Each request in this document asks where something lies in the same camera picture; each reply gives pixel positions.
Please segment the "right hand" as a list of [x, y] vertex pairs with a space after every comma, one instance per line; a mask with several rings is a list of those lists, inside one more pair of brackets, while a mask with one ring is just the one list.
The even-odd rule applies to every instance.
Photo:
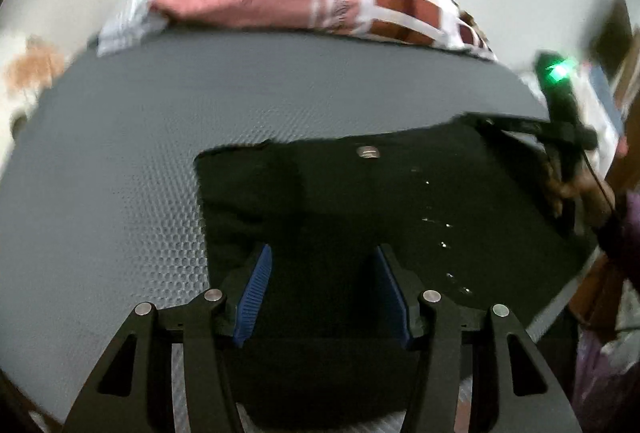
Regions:
[[562, 182], [555, 168], [548, 163], [549, 189], [553, 192], [553, 206], [556, 216], [563, 213], [568, 200], [582, 202], [584, 219], [592, 227], [601, 227], [615, 210], [615, 194], [612, 188], [590, 164], [583, 165], [570, 182]]

